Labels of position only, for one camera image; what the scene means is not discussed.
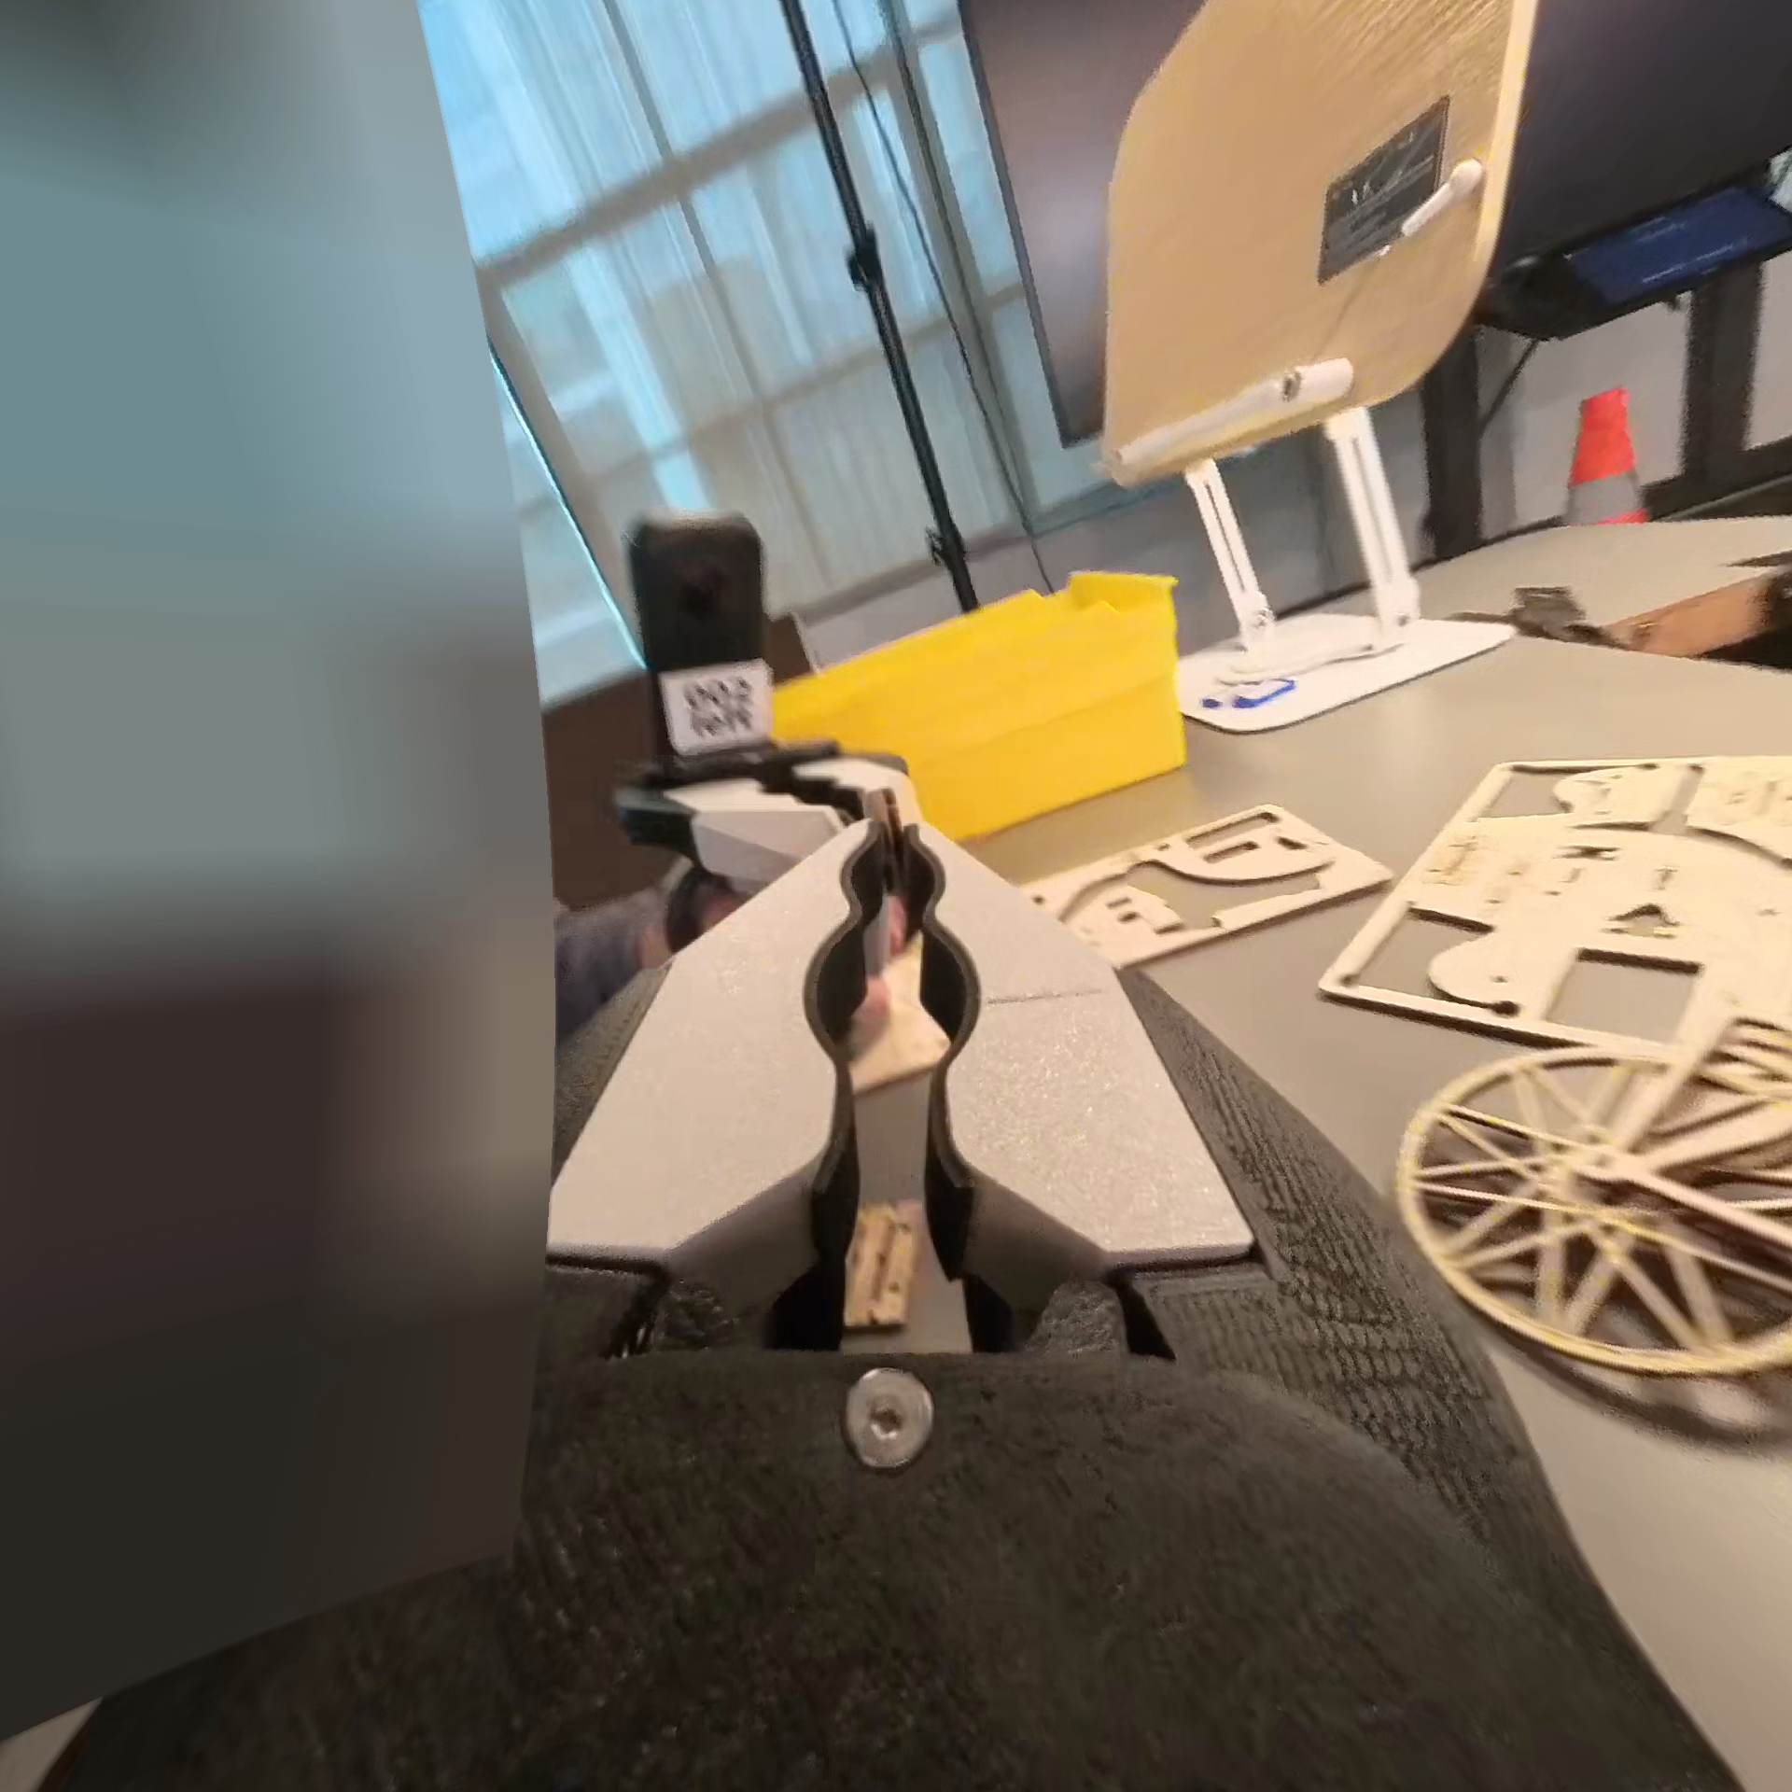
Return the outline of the small blue-lit screen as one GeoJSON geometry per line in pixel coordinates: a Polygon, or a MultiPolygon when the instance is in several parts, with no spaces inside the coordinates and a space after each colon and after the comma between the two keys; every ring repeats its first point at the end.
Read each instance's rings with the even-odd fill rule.
{"type": "Polygon", "coordinates": [[[1566,271],[1602,306],[1666,298],[1789,248],[1789,212],[1769,189],[1730,186],[1568,251],[1566,271]]]}

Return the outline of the black monitor stand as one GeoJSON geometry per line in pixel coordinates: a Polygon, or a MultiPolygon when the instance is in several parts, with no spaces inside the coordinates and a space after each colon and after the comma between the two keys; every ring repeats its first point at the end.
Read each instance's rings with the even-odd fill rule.
{"type": "Polygon", "coordinates": [[[1615,389],[1653,523],[1788,515],[1788,260],[1568,339],[1467,329],[1418,391],[1425,556],[1561,523],[1580,405],[1615,389]]]}

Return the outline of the brown wooden board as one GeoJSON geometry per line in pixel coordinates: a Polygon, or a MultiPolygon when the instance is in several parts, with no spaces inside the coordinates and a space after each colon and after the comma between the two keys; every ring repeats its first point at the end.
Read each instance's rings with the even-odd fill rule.
{"type": "Polygon", "coordinates": [[[1789,669],[1789,550],[1740,566],[1739,582],[1610,623],[1593,623],[1568,588],[1516,588],[1504,615],[1460,621],[1504,621],[1535,640],[1789,669]]]}

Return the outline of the orange traffic cone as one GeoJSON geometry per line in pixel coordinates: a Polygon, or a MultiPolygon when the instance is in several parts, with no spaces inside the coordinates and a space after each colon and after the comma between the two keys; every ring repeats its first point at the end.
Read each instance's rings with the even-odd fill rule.
{"type": "Polygon", "coordinates": [[[1646,521],[1648,511],[1629,436],[1627,393],[1605,389],[1588,394],[1579,409],[1563,523],[1593,528],[1646,521]]]}

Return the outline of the black tripod pole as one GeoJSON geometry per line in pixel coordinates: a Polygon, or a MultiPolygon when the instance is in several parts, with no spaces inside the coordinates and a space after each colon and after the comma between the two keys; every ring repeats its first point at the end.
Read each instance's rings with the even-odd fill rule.
{"type": "Polygon", "coordinates": [[[881,345],[886,380],[908,440],[915,476],[929,511],[928,547],[934,563],[945,570],[960,612],[971,615],[978,597],[971,577],[971,562],[948,504],[946,482],[934,453],[920,389],[911,376],[911,361],[882,273],[881,244],[862,204],[860,186],[848,162],[829,85],[820,68],[815,38],[799,3],[779,3],[798,80],[820,144],[820,155],[831,177],[847,233],[845,271],[868,307],[881,345]]]}

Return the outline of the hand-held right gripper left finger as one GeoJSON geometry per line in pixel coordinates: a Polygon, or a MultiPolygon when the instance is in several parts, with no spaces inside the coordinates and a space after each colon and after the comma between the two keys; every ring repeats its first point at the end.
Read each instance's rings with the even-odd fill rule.
{"type": "Polygon", "coordinates": [[[854,821],[665,964],[553,1181],[550,1263],[707,1288],[838,1275],[884,860],[882,829],[854,821]]]}

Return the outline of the person's left forearm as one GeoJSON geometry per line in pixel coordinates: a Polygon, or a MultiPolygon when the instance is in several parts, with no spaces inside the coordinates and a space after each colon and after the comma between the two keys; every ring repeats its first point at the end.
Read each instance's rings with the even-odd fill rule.
{"type": "Polygon", "coordinates": [[[656,884],[589,908],[555,906],[555,1043],[564,1045],[641,970],[672,957],[674,887],[656,884]]]}

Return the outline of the wooden bicycle model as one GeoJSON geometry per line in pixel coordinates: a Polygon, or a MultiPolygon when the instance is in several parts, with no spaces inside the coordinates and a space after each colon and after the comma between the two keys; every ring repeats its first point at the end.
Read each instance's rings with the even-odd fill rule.
{"type": "Polygon", "coordinates": [[[1538,1352],[1627,1379],[1788,1375],[1788,1023],[1467,1072],[1407,1122],[1393,1202],[1441,1284],[1538,1352]]]}

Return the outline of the wooden strip with holes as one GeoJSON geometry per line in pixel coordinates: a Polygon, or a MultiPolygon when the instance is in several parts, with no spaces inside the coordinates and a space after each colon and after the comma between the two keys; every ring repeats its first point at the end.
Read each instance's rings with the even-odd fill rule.
{"type": "Polygon", "coordinates": [[[858,1210],[845,1257],[845,1333],[894,1333],[908,1325],[923,1234],[920,1202],[868,1202],[858,1210]]]}

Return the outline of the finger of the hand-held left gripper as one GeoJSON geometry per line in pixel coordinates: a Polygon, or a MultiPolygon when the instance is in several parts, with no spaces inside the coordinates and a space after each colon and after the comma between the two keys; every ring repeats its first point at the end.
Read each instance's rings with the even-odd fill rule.
{"type": "Polygon", "coordinates": [[[904,841],[922,807],[904,761],[890,755],[829,755],[799,767],[799,799],[868,821],[886,841],[904,841]]]}
{"type": "Polygon", "coordinates": [[[690,855],[733,889],[761,889],[824,849],[847,827],[834,807],[804,800],[746,800],[690,815],[690,855]]]}

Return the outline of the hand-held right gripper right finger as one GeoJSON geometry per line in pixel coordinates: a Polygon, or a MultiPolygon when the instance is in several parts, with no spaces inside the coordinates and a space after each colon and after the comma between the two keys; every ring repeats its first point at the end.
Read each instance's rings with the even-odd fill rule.
{"type": "Polygon", "coordinates": [[[1118,970],[932,826],[906,829],[904,863],[946,1037],[926,1138],[946,1275],[1057,1288],[1243,1263],[1252,1228],[1118,970]]]}

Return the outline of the wooden parts sheet square cutouts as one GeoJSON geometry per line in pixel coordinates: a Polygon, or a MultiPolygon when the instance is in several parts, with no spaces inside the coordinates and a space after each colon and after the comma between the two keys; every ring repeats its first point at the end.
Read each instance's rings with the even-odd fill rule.
{"type": "Polygon", "coordinates": [[[1490,769],[1318,979],[1391,1016],[1535,1045],[1680,1050],[1788,1023],[1789,760],[1490,769]]]}

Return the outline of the wooden parts sheet curved cutouts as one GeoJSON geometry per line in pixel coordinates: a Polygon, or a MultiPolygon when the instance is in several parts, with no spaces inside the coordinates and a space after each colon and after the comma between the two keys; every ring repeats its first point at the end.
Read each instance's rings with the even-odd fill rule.
{"type": "Polygon", "coordinates": [[[1114,969],[1136,969],[1375,893],[1389,871],[1260,805],[1030,881],[1022,892],[1114,969]]]}

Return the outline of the yellow plastic bin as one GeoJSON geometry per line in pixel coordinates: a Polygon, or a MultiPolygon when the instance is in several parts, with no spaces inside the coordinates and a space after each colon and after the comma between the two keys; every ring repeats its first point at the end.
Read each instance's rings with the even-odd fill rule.
{"type": "Polygon", "coordinates": [[[1182,771],[1178,582],[1077,572],[773,690],[773,738],[898,755],[950,841],[1182,771]]]}

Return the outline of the large glass window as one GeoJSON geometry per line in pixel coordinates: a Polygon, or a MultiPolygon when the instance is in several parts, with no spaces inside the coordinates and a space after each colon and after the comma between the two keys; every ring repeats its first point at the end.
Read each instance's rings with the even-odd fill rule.
{"type": "MultiPolygon", "coordinates": [[[[798,4],[974,596],[1046,591],[1050,415],[957,4],[798,4]]],[[[954,612],[783,4],[427,3],[546,709],[639,667],[622,535],[738,511],[820,658],[954,612]]]]}

